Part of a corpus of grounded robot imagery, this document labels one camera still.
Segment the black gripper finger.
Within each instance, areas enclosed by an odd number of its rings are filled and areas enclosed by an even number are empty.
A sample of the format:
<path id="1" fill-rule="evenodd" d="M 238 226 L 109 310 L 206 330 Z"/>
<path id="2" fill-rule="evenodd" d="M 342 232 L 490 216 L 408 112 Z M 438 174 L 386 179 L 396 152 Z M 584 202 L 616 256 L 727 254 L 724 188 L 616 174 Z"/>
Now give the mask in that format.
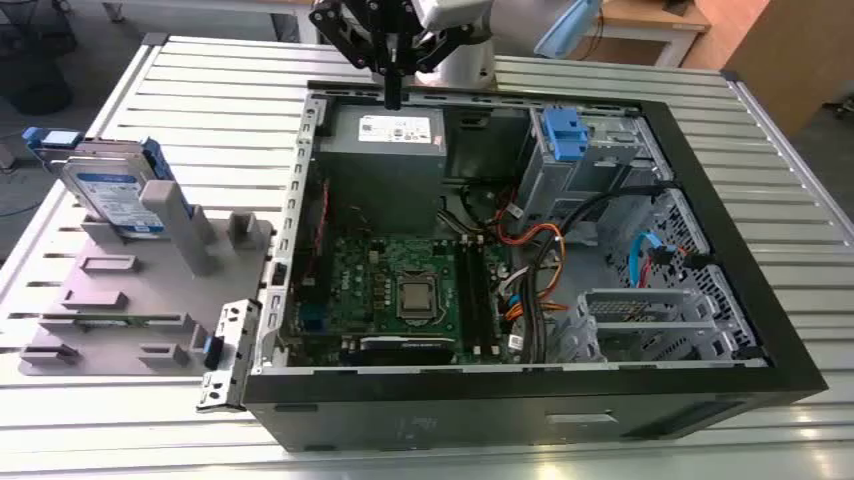
<path id="1" fill-rule="evenodd" d="M 413 44 L 412 34 L 400 34 L 392 49 L 394 64 L 394 108 L 404 99 L 409 77 L 426 86 L 482 89 L 494 79 L 492 34 L 486 27 L 472 24 L 430 33 L 430 38 Z"/>
<path id="2" fill-rule="evenodd" d="M 314 1 L 309 21 L 356 69 L 381 78 L 382 103 L 394 108 L 394 64 L 388 41 L 385 8 L 380 1 Z"/>

